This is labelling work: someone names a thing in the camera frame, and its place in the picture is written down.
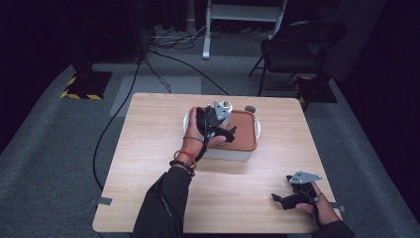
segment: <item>black base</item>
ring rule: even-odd
[[[103,99],[104,91],[112,72],[92,71],[87,74],[76,73],[68,83],[61,97],[74,99]]]
[[[312,91],[312,95],[309,98],[312,89],[313,79],[308,77],[297,77],[296,86],[298,86],[297,98],[301,98],[302,101],[306,102],[323,102],[323,103],[337,103],[337,98],[331,90],[328,82],[321,83],[317,86],[316,90]]]

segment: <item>human hand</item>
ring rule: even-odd
[[[331,206],[330,202],[328,201],[327,197],[321,192],[318,185],[315,183],[315,181],[311,181],[312,186],[315,189],[315,192],[318,196],[317,201],[317,207],[319,210],[319,223],[320,225],[324,226],[327,225],[333,221],[341,220],[340,217],[337,215],[337,213],[334,211],[333,207]],[[307,203],[298,203],[296,204],[296,208],[311,215],[314,216],[314,207],[311,204]]]
[[[185,131],[181,151],[191,152],[194,158],[200,153],[203,147],[203,135],[197,128],[197,108],[193,107],[189,110],[188,127]],[[216,136],[210,138],[207,147],[214,147],[222,145],[226,142],[226,137]],[[187,155],[179,153],[176,157],[177,160],[183,161],[188,165],[192,165],[192,160]]]

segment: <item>white container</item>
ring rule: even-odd
[[[188,125],[188,115],[184,117],[183,128]],[[208,148],[202,159],[220,159],[228,161],[246,161],[257,148],[257,140],[261,132],[260,121],[253,113],[248,111],[233,110],[229,126],[230,130],[237,126],[235,140],[222,146]]]

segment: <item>cable on floor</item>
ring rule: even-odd
[[[82,16],[94,29],[96,29],[98,32],[100,32],[102,35],[104,35],[105,37],[107,37],[109,40],[113,41],[114,43],[126,47],[128,49],[132,49],[132,50],[137,50],[137,48],[130,46],[128,44],[125,44],[119,40],[116,40],[115,38],[111,37],[109,34],[107,34],[105,31],[103,31],[102,29],[100,29],[95,23],[93,23],[79,8],[77,8],[72,2],[70,2],[69,0],[65,0],[65,2],[67,2],[68,5],[70,5],[78,14],[80,14],[80,16]]]
[[[219,86],[215,81],[213,81],[210,77],[208,77],[206,74],[204,74],[202,71],[200,71],[199,69],[197,69],[196,67],[194,67],[193,65],[191,65],[191,64],[189,64],[189,63],[187,63],[187,62],[185,62],[185,61],[182,61],[182,60],[180,60],[180,59],[176,59],[176,58],[173,58],[173,57],[169,57],[169,56],[165,56],[165,55],[162,55],[162,54],[160,54],[160,53],[158,53],[158,52],[156,52],[156,51],[151,51],[151,50],[149,50],[149,52],[150,53],[152,53],[152,54],[155,54],[155,55],[157,55],[157,56],[160,56],[160,57],[164,57],[164,58],[168,58],[168,59],[171,59],[171,60],[175,60],[175,61],[178,61],[178,62],[181,62],[181,63],[183,63],[183,64],[186,64],[186,65],[188,65],[188,66],[190,66],[191,68],[193,68],[194,70],[196,70],[197,72],[199,72],[201,75],[203,75],[205,78],[207,78],[210,82],[212,82],[216,87],[218,87],[220,90],[222,90],[226,95],[229,95],[229,93],[225,90],[225,89],[223,89],[221,86]]]
[[[121,104],[121,106],[118,108],[117,112],[115,112],[115,114],[112,116],[111,120],[109,120],[108,124],[106,125],[106,127],[102,131],[102,134],[101,134],[101,136],[98,139],[98,142],[96,143],[95,152],[93,154],[93,175],[95,176],[96,183],[98,184],[98,186],[101,189],[101,191],[104,188],[103,188],[103,185],[101,184],[101,182],[99,181],[98,175],[96,173],[96,156],[97,156],[97,153],[98,153],[99,145],[101,144],[102,138],[105,135],[105,132],[108,130],[108,127],[111,125],[112,121],[114,121],[115,117],[117,117],[118,113],[121,111],[121,109],[123,108],[124,104],[126,104],[127,100],[129,99],[129,97],[131,95],[131,92],[133,91],[134,84],[136,83],[136,77],[137,77],[137,74],[139,72],[139,67],[140,67],[140,62],[137,65],[136,72],[135,72],[134,78],[133,78],[133,82],[132,82],[132,85],[130,87],[130,90],[129,90],[126,98],[124,99],[124,101]]]
[[[172,93],[171,89],[170,89],[170,84],[167,83],[163,77],[161,77],[160,75],[158,75],[158,73],[152,68],[151,63],[149,62],[149,58],[148,56],[145,56],[145,62],[148,65],[148,68],[151,70],[152,74],[154,76],[157,77],[158,81],[166,88],[168,93]]]
[[[188,32],[188,36],[181,37],[175,40],[171,41],[165,41],[160,43],[159,41],[167,36],[169,33],[172,32],[172,30],[169,30],[166,34],[164,34],[161,37],[156,37],[158,39],[155,43],[152,43],[151,46],[155,48],[160,49],[176,49],[176,50],[188,50],[195,47],[194,42],[198,39],[198,37],[202,34],[203,30],[206,29],[206,27],[202,27],[200,30],[198,30],[194,35],[191,35],[188,28],[186,28],[186,31]],[[179,48],[177,45],[191,45],[189,47]]]

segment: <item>white stand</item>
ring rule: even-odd
[[[275,22],[274,32],[280,28],[283,20],[287,0],[281,2],[279,7],[257,7],[241,5],[213,4],[212,0],[207,2],[206,14],[206,37],[204,39],[203,59],[210,58],[211,42],[211,20],[239,20],[239,21],[257,21],[257,22]]]

